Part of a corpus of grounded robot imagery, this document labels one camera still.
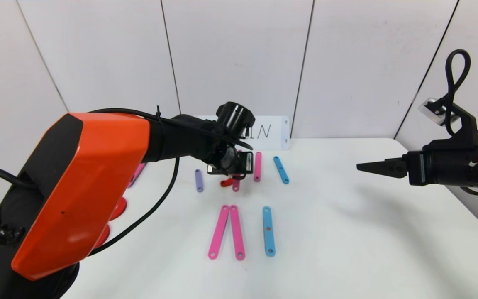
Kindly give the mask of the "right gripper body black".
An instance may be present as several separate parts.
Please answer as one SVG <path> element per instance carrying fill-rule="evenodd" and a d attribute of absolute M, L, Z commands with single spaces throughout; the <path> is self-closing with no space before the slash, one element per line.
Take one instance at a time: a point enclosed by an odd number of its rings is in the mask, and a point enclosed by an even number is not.
<path fill-rule="evenodd" d="M 470 151 L 420 151 L 406 154 L 410 185 L 478 187 L 478 166 Z"/>

